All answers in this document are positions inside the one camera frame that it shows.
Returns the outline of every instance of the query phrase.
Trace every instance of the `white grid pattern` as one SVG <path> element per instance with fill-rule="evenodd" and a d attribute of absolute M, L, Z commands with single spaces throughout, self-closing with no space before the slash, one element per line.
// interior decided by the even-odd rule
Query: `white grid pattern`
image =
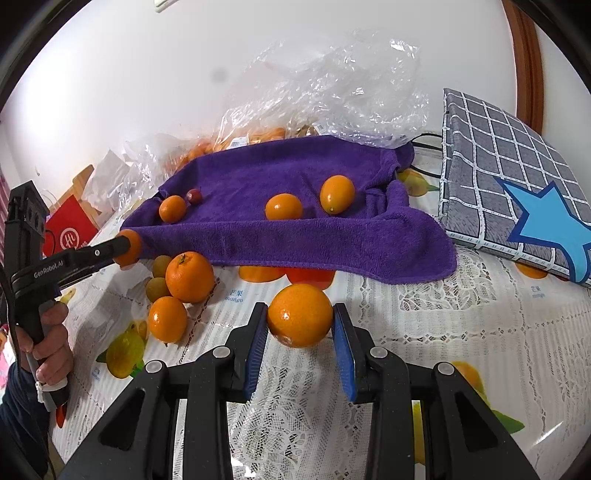
<path fill-rule="evenodd" d="M 454 108 L 462 110 L 465 113 L 465 115 L 466 115 L 465 120 L 457 113 L 449 112 L 449 103 L 448 103 L 448 96 L 449 95 L 454 95 L 456 97 L 457 102 L 453 102 L 453 106 L 454 106 Z M 481 106 L 483 108 L 485 114 L 481 115 L 477 112 L 470 110 L 468 101 Z M 522 185 L 523 187 L 527 188 L 528 190 L 535 191 L 535 192 L 543 189 L 546 185 L 548 185 L 549 182 L 551 182 L 552 180 L 555 180 L 557 182 L 557 184 L 561 183 L 562 185 L 564 185 L 564 190 L 566 190 L 566 192 L 562 192 L 562 190 L 561 190 L 561 193 L 563 194 L 563 197 L 565 199 L 569 200 L 570 203 L 573 205 L 573 209 L 574 209 L 573 213 L 579 219 L 581 219 L 580 212 L 579 212 L 581 205 L 588 206 L 589 204 L 586 200 L 581 199 L 581 198 L 577 198 L 577 197 L 573 196 L 573 194 L 571 193 L 571 191 L 574 191 L 574 190 L 572 189 L 572 187 L 569 188 L 569 186 L 574 185 L 574 186 L 577 186 L 577 188 L 578 188 L 577 182 L 573 181 L 573 180 L 565 179 L 562 176 L 562 174 L 558 168 L 558 166 L 568 168 L 568 165 L 566 163 L 563 163 L 562 161 L 559 161 L 558 159 L 556 159 L 555 157 L 561 158 L 559 156 L 558 152 L 553 147 L 548 145 L 544 141 L 543 138 L 541 138 L 541 137 L 539 139 L 534 138 L 525 126 L 524 126 L 523 130 L 521 130 L 521 129 L 517 129 L 517 130 L 519 130 L 520 134 L 527 136 L 527 138 L 529 139 L 529 142 L 531 142 L 531 145 L 533 145 L 533 147 L 519 142 L 517 139 L 517 136 L 515 135 L 516 129 L 513 127 L 513 125 L 509 121 L 510 116 L 506 112 L 504 112 L 503 110 L 501 110 L 493 105 L 487 104 L 481 100 L 476 101 L 476 99 L 474 99 L 474 98 L 467 98 L 464 93 L 454 92 L 454 91 L 449 91 L 449 90 L 445 91 L 444 104 L 445 104 L 446 115 L 444 117 L 444 122 L 443 122 L 442 146 L 444 149 L 444 161 L 443 161 L 443 167 L 441 170 L 442 188 L 440 189 L 440 206 L 439 206 L 440 218 L 441 218 L 442 223 L 444 223 L 444 224 L 447 223 L 447 220 L 448 220 L 447 217 L 449 215 L 449 202 L 453 201 L 453 202 L 457 202 L 467 208 L 477 210 L 478 211 L 478 219 L 479 219 L 478 236 L 465 235 L 460 232 L 454 232 L 454 231 L 450 231 L 450 230 L 446 229 L 448 236 L 456 241 L 459 241 L 460 243 L 473 246 L 476 249 L 483 248 L 484 250 L 488 250 L 490 253 L 500 255 L 502 257 L 507 257 L 512 260 L 525 260 L 525 261 L 528 261 L 528 262 L 534 264 L 535 266 L 540 267 L 544 270 L 551 271 L 552 273 L 558 273 L 558 274 L 568 277 L 569 276 L 568 268 L 565 268 L 561 265 L 556 264 L 556 249 L 554 249 L 554 248 L 539 247 L 539 248 L 547 248 L 550 252 L 550 257 L 551 257 L 550 260 L 545 260 L 543 258 L 540 258 L 535 255 L 531 255 L 531 254 L 524 252 L 523 251 L 523 244 L 521 244 L 521 243 L 518 244 L 517 248 L 511 248 L 506 245 L 500 245 L 500 244 L 497 244 L 495 242 L 488 241 L 485 239 L 485 234 L 486 234 L 486 223 L 485 223 L 485 218 L 484 218 L 485 212 L 489 215 L 494 215 L 499 218 L 512 220 L 513 223 L 517 223 L 518 216 L 515 213 L 513 202 L 511 200 L 511 197 L 508 195 L 508 193 L 494 192 L 494 191 L 491 191 L 488 189 L 484 189 L 478 185 L 478 172 L 485 174 L 485 175 L 492 176 L 492 177 L 500 178 L 500 179 L 507 179 L 511 182 Z M 506 123 L 491 117 L 490 111 L 494 111 L 497 114 L 502 115 L 505 118 Z M 472 121 L 470 119 L 471 115 L 485 120 L 488 123 L 488 127 L 489 127 L 490 132 L 484 131 L 484 130 L 478 128 L 477 126 L 473 125 Z M 470 132 L 470 138 L 468 138 L 460 129 L 458 129 L 458 128 L 452 129 L 452 127 L 451 127 L 452 118 L 457 119 L 463 125 L 467 125 L 468 130 Z M 522 122 L 520 122 L 519 120 L 515 119 L 512 116 L 511 116 L 511 119 L 513 120 L 514 123 L 517 122 L 517 123 L 522 124 Z M 505 138 L 505 137 L 495 134 L 495 130 L 493 128 L 493 126 L 495 124 L 502 125 L 503 127 L 508 128 L 511 132 L 512 138 Z M 478 163 L 477 158 L 476 158 L 477 157 L 477 149 L 476 149 L 476 141 L 474 138 L 475 131 L 480 132 L 481 134 L 486 135 L 488 138 L 491 139 L 492 145 L 493 145 L 493 151 L 491 151 L 488 148 L 485 148 L 483 145 L 480 145 L 480 144 L 478 144 L 478 147 L 481 148 L 482 151 L 484 151 L 485 153 L 491 155 L 491 157 L 493 157 L 496 160 L 496 166 L 499 170 L 498 173 L 495 171 L 489 171 L 485 168 L 482 168 L 480 165 L 477 164 Z M 461 151 L 459 151 L 458 144 L 453 141 L 453 137 L 456 135 L 459 135 L 467 142 L 470 142 L 470 144 L 472 146 L 472 158 L 473 158 L 472 161 L 470 161 L 468 158 L 466 158 L 466 156 L 463 155 Z M 510 157 L 500 154 L 498 151 L 497 139 L 500 139 L 500 140 L 503 140 L 505 142 L 512 144 L 515 147 L 517 159 L 510 158 Z M 544 154 L 543 152 L 539 151 L 535 147 L 536 142 L 538 142 L 539 145 L 541 145 L 543 148 L 545 148 L 547 150 L 547 155 Z M 529 151 L 532 151 L 535 154 L 535 157 L 536 157 L 537 163 L 538 163 L 537 166 L 530 165 L 530 164 L 522 161 L 520 147 L 527 149 Z M 551 172 L 544 169 L 543 163 L 542 163 L 542 158 L 546 159 L 547 161 L 549 161 L 553 164 L 556 174 L 551 173 Z M 502 168 L 502 162 L 501 162 L 502 159 L 504 161 L 511 162 L 512 164 L 515 164 L 516 166 L 518 166 L 519 169 L 521 170 L 521 173 L 522 173 L 524 179 L 523 180 L 516 179 L 516 178 L 506 174 L 506 172 L 504 172 L 503 168 Z M 472 182 L 473 182 L 472 186 L 456 183 L 453 179 L 450 180 L 447 178 L 447 176 L 449 175 L 449 171 L 451 169 L 451 166 L 452 166 L 452 161 L 457 162 L 459 160 L 461 160 L 462 162 L 466 163 L 467 165 L 469 165 L 471 167 Z M 540 183 L 539 181 L 532 183 L 532 181 L 527 176 L 526 167 L 539 172 L 541 174 L 542 178 L 544 179 L 544 185 L 537 184 L 537 183 Z M 462 200 L 461 198 L 458 198 L 457 196 L 451 195 L 451 192 L 449 190 L 450 183 L 455 184 L 456 186 L 460 186 L 461 188 L 464 188 L 464 189 L 472 190 L 474 192 L 475 199 L 476 199 L 475 205 L 472 203 L 468 203 L 468 202 Z M 510 216 L 506 215 L 504 213 L 501 213 L 501 212 L 496 212 L 496 211 L 492 211 L 488 208 L 485 208 L 482 204 L 481 193 L 483 193 L 483 192 L 490 194 L 490 195 L 495 195 L 498 197 L 504 197 L 507 202 L 507 207 L 510 212 Z M 584 223 L 586 225 L 591 225 L 591 222 L 584 222 Z M 587 280 L 586 285 L 591 286 L 591 280 Z"/>

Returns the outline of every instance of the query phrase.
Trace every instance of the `red cherry tomato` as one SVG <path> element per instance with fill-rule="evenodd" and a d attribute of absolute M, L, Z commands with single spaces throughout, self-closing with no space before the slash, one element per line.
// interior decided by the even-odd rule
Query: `red cherry tomato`
<path fill-rule="evenodd" d="M 201 191 L 197 189 L 191 189 L 187 192 L 187 201 L 191 205 L 197 205 L 203 201 L 203 195 Z"/>

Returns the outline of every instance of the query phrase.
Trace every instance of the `table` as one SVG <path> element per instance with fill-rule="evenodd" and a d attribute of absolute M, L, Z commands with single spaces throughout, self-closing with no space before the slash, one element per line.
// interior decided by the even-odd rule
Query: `table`
<path fill-rule="evenodd" d="M 419 155 L 415 164 L 437 171 L 440 158 Z M 411 198 L 436 214 L 438 193 Z M 112 237 L 117 216 L 95 242 Z M 482 378 L 491 407 L 525 424 L 513 435 L 543 479 L 568 468 L 591 433 L 591 298 L 589 290 L 552 275 L 533 279 L 513 262 L 464 248 L 450 277 L 416 285 L 386 285 L 337 272 L 326 290 L 344 302 L 354 323 L 407 362 L 432 367 L 466 361 Z M 144 284 L 150 262 L 128 271 L 110 266 L 76 286 L 66 326 L 76 358 L 72 396 L 63 429 L 53 442 L 68 460 L 88 431 L 125 388 L 96 357 L 132 319 L 144 317 Z M 167 348 L 150 338 L 147 362 L 167 365 L 196 359 L 245 325 L 257 301 L 269 303 L 288 282 L 243 282 L 236 267 L 215 268 L 217 285 L 202 304 L 190 306 L 187 333 Z M 174 478 L 182 475 L 179 411 Z M 246 405 L 228 404 L 236 479 L 361 479 L 369 442 L 370 406 L 349 403 L 341 390 L 332 340 L 311 349 L 288 349 L 267 340 L 258 388 Z M 424 478 L 418 464 L 417 478 Z"/>

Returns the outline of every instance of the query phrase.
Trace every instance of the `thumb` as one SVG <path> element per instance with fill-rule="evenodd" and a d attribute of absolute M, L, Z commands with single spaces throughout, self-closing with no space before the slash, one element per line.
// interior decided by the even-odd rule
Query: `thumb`
<path fill-rule="evenodd" d="M 20 348 L 21 352 L 31 353 L 33 351 L 33 347 L 34 347 L 33 340 L 31 339 L 31 337 L 29 337 L 27 332 L 25 332 L 19 326 L 17 326 L 16 334 L 17 334 L 18 347 Z"/>

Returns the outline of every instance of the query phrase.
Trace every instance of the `blue star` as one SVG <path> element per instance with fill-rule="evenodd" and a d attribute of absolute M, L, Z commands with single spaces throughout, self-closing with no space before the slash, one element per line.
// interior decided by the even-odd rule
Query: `blue star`
<path fill-rule="evenodd" d="M 589 278 L 591 229 L 575 217 L 552 181 L 544 190 L 533 193 L 508 181 L 497 179 L 522 210 L 510 242 L 560 248 L 569 263 L 570 279 L 582 283 Z"/>

